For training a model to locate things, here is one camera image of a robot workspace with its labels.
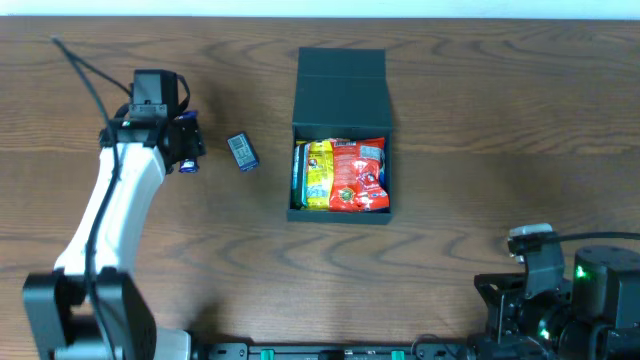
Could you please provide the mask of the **purple Dairy Milk bar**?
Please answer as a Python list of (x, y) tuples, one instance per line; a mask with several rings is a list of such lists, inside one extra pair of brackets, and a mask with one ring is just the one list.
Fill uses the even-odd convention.
[(199, 126), (197, 111), (187, 111), (178, 117), (181, 126), (182, 154), (180, 156), (180, 173), (197, 173), (199, 166), (197, 158), (200, 156)]

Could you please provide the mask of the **small blue carton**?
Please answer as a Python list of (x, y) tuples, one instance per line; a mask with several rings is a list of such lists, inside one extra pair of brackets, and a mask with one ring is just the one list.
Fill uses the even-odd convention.
[(259, 157), (245, 132), (239, 132), (229, 137), (227, 145), (242, 172), (250, 171), (259, 166)]

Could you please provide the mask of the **green candy stick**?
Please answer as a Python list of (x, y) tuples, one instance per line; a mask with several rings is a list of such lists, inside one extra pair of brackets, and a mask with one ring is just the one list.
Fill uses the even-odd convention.
[(293, 151), (291, 207), (303, 209), (306, 207), (306, 164), (308, 160), (308, 142), (297, 142)]

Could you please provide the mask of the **yellow snack packet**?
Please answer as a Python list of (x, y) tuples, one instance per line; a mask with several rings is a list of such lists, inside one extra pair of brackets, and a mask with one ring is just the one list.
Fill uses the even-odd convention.
[(305, 146), (303, 206), (312, 211), (328, 211), (334, 182), (333, 145), (330, 140)]

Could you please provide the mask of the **black box with lid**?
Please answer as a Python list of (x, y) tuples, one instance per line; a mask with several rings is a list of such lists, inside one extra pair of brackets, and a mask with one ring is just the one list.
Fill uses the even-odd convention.
[(309, 48), (298, 52), (292, 141), (383, 137), (384, 181), (393, 193), (393, 115), (383, 49)]

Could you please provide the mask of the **orange Reese's packet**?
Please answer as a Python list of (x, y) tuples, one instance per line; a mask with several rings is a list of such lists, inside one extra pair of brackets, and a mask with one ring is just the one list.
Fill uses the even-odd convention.
[(389, 207), (390, 197), (380, 182), (384, 146), (384, 137), (333, 143), (330, 211), (370, 212)]

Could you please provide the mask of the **blue Oreo packet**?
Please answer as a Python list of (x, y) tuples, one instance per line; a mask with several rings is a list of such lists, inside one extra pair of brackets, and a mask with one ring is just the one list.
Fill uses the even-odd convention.
[(385, 155), (382, 154), (381, 156), (381, 165), (380, 165), (380, 170), (379, 170), (379, 185), (380, 187), (387, 193), (388, 195), (388, 189), (387, 189), (387, 181), (386, 181), (386, 158)]

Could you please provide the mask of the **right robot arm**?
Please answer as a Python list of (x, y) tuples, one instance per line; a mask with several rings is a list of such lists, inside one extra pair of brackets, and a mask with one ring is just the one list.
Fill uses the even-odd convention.
[(462, 359), (636, 359), (639, 356), (639, 255), (613, 246), (575, 253), (564, 276), (557, 245), (525, 259), (521, 273), (480, 274), (484, 333)]

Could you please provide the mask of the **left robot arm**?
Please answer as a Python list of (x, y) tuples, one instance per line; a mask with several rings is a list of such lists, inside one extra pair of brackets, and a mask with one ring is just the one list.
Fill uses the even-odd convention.
[(185, 330), (165, 329), (133, 281), (156, 192), (206, 150), (194, 111), (173, 120), (113, 119), (100, 134), (98, 178), (80, 225), (49, 273), (31, 273), (24, 308), (42, 359), (181, 359)]

